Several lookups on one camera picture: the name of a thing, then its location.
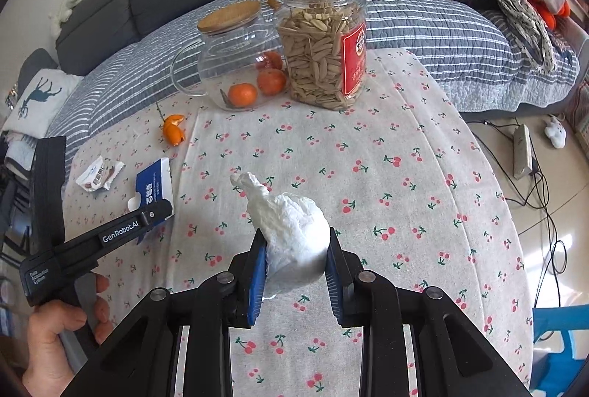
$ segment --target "sunflower seeds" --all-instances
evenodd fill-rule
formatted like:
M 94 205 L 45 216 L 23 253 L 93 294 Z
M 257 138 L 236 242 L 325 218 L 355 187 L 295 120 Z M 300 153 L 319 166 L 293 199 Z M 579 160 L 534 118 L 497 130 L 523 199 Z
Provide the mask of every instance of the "sunflower seeds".
M 326 3 L 292 8 L 282 19 L 277 29 L 294 99 L 328 109 L 354 104 L 363 86 L 351 95 L 342 93 L 342 36 L 361 20 L 363 12 L 357 4 L 333 7 Z

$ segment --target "blue plastic stool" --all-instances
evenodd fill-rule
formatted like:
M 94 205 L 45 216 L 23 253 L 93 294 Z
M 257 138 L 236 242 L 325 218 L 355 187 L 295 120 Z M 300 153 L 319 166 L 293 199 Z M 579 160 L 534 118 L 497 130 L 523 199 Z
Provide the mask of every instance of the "blue plastic stool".
M 564 350 L 547 355 L 546 372 L 536 388 L 546 397 L 557 397 L 568 389 L 585 360 L 574 358 L 575 343 L 571 331 L 589 329 L 589 305 L 568 308 L 534 308 L 534 343 L 547 331 L 560 331 Z

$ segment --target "red label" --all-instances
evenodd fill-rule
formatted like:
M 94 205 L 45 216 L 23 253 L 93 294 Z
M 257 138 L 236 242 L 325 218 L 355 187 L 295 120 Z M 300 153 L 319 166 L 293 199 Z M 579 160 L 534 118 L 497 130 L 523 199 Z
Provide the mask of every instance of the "red label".
M 352 94 L 366 73 L 366 23 L 342 36 L 342 93 Z

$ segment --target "floral cloth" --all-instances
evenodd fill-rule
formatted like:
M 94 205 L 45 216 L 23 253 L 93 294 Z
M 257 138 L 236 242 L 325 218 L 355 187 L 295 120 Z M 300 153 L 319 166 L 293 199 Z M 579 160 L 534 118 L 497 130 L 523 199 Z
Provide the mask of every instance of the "floral cloth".
M 99 262 L 111 280 L 104 297 L 114 324 L 153 287 L 198 286 L 249 249 L 247 200 L 229 176 L 251 171 L 273 193 L 315 200 L 342 248 L 357 253 L 365 268 L 399 287 L 444 289 L 528 381 L 531 302 L 518 236 L 491 166 L 411 52 L 370 50 L 367 66 L 366 89 L 346 111 L 283 96 L 232 114 L 206 98 L 175 95 L 160 107 L 187 116 L 187 141 L 179 147 L 164 142 L 152 106 L 80 148 L 64 201 L 64 214 L 77 216 L 66 222 L 69 238 L 123 214 L 136 172 L 163 156 L 172 161 L 175 217 Z M 74 179 L 98 155 L 127 166 L 109 192 L 90 194 Z M 254 328 L 233 329 L 231 340 L 235 395 L 358 393 L 362 331 L 338 327 L 323 279 L 264 301 Z M 408 347 L 416 395 L 413 370 Z

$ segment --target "snack wrapper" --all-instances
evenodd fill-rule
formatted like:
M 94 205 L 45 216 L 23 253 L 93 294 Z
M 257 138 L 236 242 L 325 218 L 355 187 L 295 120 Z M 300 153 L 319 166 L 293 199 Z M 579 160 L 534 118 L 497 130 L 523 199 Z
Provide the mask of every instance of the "snack wrapper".
M 99 156 L 82 175 L 75 180 L 84 191 L 94 192 L 104 188 L 108 191 L 125 163 Z

